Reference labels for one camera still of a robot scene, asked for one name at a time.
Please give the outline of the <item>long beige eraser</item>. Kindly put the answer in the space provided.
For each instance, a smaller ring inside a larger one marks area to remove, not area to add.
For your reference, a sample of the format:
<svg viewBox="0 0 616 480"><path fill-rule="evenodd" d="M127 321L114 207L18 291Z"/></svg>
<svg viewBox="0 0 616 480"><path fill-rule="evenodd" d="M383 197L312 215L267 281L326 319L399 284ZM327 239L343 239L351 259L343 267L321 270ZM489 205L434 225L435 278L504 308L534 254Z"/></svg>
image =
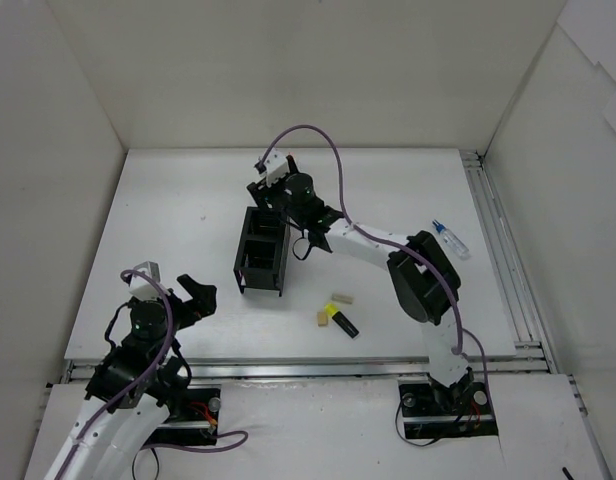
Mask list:
<svg viewBox="0 0 616 480"><path fill-rule="evenodd" d="M340 293L333 293L331 295L331 300L333 302L337 302L337 303L341 303L341 304L347 304L347 305L352 305L354 303L354 297L351 295L346 295L346 294L340 294Z"/></svg>

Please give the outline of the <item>yellow cap highlighter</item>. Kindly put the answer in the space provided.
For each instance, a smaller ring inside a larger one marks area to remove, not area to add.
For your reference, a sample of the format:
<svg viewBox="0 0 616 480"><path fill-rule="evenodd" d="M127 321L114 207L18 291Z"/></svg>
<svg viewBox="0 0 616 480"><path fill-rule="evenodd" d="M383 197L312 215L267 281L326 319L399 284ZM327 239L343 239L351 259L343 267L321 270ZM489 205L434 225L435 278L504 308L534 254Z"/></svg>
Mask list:
<svg viewBox="0 0 616 480"><path fill-rule="evenodd" d="M351 339L358 337L359 330L337 306L328 303L324 306L324 311Z"/></svg>

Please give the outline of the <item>small tan eraser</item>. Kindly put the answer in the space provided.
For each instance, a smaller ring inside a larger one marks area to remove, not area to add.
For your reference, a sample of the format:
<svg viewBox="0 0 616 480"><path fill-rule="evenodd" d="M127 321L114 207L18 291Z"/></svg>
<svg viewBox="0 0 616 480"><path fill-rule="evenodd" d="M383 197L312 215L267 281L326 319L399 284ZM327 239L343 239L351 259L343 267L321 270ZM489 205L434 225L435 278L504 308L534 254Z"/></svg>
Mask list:
<svg viewBox="0 0 616 480"><path fill-rule="evenodd" d="M324 311L319 311L317 313L316 319L317 319L317 325L319 327L327 327L329 324L329 317L327 313Z"/></svg>

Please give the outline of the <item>clear blue-tip glue bottle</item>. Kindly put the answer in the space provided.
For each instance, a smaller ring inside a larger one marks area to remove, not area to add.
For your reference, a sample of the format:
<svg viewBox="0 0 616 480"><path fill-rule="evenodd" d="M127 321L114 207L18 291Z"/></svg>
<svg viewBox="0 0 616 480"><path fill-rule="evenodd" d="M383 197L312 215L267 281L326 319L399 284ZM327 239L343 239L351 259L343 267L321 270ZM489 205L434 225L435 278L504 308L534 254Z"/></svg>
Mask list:
<svg viewBox="0 0 616 480"><path fill-rule="evenodd" d="M469 248L443 223L434 219L432 225L441 240L453 251L453 253L462 260L467 260L470 257Z"/></svg>

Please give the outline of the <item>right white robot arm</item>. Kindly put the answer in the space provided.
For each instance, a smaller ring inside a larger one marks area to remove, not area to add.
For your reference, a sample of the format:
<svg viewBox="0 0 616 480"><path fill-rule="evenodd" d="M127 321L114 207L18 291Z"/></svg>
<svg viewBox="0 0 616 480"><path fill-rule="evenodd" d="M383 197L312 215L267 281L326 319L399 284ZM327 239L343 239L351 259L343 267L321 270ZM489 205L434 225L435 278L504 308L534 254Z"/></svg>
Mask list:
<svg viewBox="0 0 616 480"><path fill-rule="evenodd" d="M312 177L290 155L274 153L256 170L260 180L247 187L256 205L288 220L310 249L347 255L388 273L399 306L421 324L433 405L443 412L458 409L473 382L454 311L461 280L434 236L424 230L398 235L348 220L317 196Z"/></svg>

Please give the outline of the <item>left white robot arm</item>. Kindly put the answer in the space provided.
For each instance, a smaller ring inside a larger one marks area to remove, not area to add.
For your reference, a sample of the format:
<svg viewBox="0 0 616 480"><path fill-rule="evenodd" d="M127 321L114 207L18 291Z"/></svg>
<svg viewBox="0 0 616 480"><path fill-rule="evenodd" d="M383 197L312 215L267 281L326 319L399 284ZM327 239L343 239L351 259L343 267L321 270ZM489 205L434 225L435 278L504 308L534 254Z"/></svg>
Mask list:
<svg viewBox="0 0 616 480"><path fill-rule="evenodd" d="M177 281L189 296L183 301L145 270L120 277L130 293L130 331L96 366L48 479L122 478L157 427L187 409L175 336L215 313L216 286L182 274Z"/></svg>

